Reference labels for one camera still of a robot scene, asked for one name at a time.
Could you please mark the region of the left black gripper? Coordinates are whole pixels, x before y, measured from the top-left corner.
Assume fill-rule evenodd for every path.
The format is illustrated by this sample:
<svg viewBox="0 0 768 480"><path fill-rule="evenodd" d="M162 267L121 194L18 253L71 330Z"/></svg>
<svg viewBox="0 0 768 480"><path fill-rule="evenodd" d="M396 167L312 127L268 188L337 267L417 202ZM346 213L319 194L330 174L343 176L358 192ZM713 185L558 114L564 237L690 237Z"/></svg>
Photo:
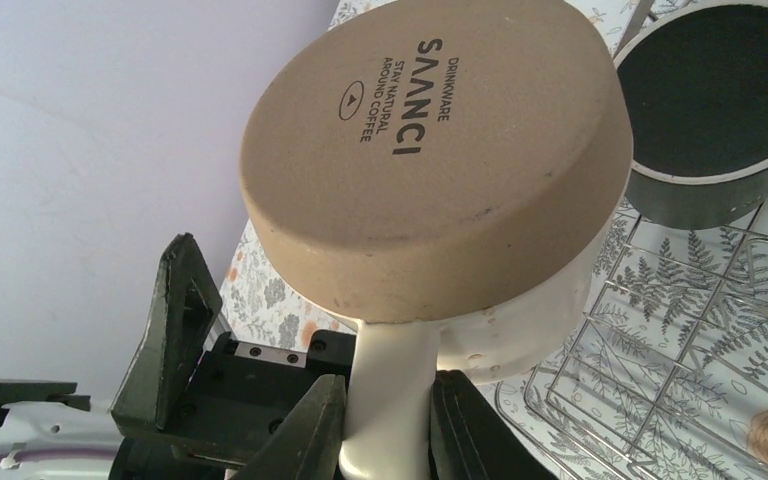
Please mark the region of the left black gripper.
<svg viewBox="0 0 768 480"><path fill-rule="evenodd" d="M222 307L199 245L178 234L161 254L146 327L111 407L123 435L113 479L234 479L321 376L345 378L355 340L319 330L306 352L219 337Z"/></svg>

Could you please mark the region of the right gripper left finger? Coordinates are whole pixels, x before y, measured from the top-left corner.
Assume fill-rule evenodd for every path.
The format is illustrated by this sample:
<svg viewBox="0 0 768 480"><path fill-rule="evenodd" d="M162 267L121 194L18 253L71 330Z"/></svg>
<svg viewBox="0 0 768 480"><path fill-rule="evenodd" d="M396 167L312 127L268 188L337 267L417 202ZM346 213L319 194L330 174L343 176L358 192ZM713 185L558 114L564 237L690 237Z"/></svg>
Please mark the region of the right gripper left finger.
<svg viewBox="0 0 768 480"><path fill-rule="evenodd" d="M331 480L342 444L345 378L323 375L234 479Z"/></svg>

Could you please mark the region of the black matte mug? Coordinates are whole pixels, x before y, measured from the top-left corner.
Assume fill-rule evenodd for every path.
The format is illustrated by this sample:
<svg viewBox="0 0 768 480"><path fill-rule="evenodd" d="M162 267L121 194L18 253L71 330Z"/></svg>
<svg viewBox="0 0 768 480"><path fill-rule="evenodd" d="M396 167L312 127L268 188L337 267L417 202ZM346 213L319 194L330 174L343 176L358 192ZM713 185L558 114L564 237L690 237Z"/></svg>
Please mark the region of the black matte mug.
<svg viewBox="0 0 768 480"><path fill-rule="evenodd" d="M702 1L615 58L633 129L626 190L669 228L730 224L768 197L768 1Z"/></svg>

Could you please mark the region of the beige white ceramic mug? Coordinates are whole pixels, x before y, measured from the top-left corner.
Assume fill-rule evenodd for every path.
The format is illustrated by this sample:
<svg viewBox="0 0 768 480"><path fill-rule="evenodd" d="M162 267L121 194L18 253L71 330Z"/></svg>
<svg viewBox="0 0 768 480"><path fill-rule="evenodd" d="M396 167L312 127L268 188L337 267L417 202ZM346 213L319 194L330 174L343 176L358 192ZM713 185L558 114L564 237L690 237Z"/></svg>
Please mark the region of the beige white ceramic mug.
<svg viewBox="0 0 768 480"><path fill-rule="evenodd" d="M275 77L242 192L281 279L356 329L345 478L428 478L438 371L494 383L562 346L631 157L606 43L564 1L393 1Z"/></svg>

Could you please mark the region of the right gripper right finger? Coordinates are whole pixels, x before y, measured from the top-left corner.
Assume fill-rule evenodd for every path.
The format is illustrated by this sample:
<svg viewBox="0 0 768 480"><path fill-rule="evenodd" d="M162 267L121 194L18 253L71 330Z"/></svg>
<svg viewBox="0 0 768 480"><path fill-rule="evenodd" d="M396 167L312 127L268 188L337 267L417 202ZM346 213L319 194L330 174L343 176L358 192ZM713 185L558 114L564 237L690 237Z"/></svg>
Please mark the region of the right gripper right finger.
<svg viewBox="0 0 768 480"><path fill-rule="evenodd" d="M460 370L439 370L429 410L430 475L439 480L554 480Z"/></svg>

